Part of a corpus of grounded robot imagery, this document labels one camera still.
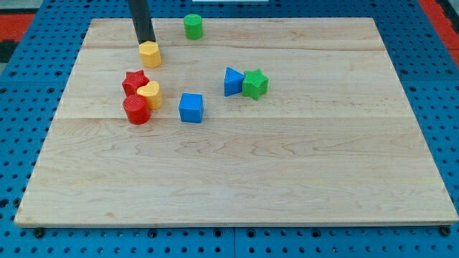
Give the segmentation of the black cylindrical robot arm stick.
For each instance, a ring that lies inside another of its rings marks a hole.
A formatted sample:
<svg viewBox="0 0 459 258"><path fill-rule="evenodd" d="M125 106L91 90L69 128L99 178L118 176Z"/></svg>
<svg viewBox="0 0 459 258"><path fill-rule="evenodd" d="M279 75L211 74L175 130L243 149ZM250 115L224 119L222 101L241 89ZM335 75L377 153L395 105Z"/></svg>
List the black cylindrical robot arm stick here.
<svg viewBox="0 0 459 258"><path fill-rule="evenodd" d="M131 18L139 44L156 42L147 0L128 0Z"/></svg>

